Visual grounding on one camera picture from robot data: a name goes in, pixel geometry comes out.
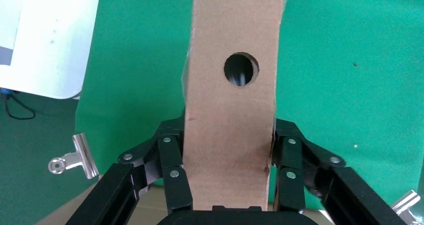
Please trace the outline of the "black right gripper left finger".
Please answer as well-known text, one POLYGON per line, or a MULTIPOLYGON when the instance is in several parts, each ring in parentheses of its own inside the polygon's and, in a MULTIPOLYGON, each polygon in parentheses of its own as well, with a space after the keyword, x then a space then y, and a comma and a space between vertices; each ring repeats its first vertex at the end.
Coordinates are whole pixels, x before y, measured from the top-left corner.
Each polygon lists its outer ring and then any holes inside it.
POLYGON ((169 214, 192 210, 183 147, 184 117, 162 121, 152 138, 119 156, 67 224, 126 225, 141 195, 158 180, 163 180, 169 214))

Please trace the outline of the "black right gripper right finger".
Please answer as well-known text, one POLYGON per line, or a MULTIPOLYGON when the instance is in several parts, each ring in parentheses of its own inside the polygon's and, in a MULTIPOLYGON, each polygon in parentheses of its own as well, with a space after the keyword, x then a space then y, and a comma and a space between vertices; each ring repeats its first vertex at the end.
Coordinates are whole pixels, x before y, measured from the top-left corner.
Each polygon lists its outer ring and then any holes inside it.
POLYGON ((275 211, 304 210, 307 190, 336 225, 405 224, 342 157, 307 140, 294 122, 275 121, 271 164, 275 211))

